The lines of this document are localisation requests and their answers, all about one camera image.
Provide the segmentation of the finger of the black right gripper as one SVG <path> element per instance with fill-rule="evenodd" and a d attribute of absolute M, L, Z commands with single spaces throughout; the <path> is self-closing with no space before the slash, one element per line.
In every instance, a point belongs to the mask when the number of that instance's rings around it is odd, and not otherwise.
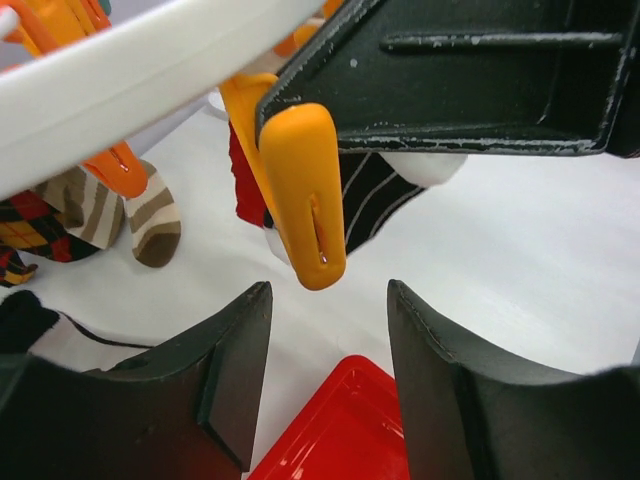
<path fill-rule="evenodd" d="M 638 50 L 635 1 L 347 1 L 255 120 L 317 103 L 343 151 L 593 155 Z"/>

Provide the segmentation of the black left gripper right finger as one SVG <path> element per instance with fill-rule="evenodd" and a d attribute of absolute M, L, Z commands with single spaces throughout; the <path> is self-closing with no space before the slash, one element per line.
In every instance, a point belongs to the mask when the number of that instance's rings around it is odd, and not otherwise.
<path fill-rule="evenodd" d="M 388 330 L 414 479 L 635 479 L 639 370 L 588 375 L 511 353 L 387 288 Z"/>

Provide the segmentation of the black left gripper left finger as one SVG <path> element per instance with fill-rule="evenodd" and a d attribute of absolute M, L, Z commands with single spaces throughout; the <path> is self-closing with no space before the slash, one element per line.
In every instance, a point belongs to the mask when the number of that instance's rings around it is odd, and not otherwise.
<path fill-rule="evenodd" d="M 253 454 L 272 288 L 109 370 L 1 353 L 5 479 L 238 479 Z"/>

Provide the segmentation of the orange clothes peg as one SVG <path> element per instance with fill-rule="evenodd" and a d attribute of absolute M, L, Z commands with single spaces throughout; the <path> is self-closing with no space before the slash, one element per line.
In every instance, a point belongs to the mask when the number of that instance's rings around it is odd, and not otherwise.
<path fill-rule="evenodd" d="M 107 188 L 125 198 L 136 198 L 147 188 L 146 170 L 125 141 L 96 154 L 83 166 Z"/>
<path fill-rule="evenodd" d="M 291 266 L 302 286 L 318 291 L 346 268 L 337 134 L 317 103 L 287 107 L 258 127 L 258 103 L 276 80 L 238 74 L 219 89 Z"/>

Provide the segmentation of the white clip sock hanger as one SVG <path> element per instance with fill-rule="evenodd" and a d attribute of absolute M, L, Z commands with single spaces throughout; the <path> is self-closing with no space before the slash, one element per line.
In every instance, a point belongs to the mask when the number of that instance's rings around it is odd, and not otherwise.
<path fill-rule="evenodd" d="M 2 74 L 2 197 L 206 94 L 321 7 L 319 1 L 172 1 Z"/>

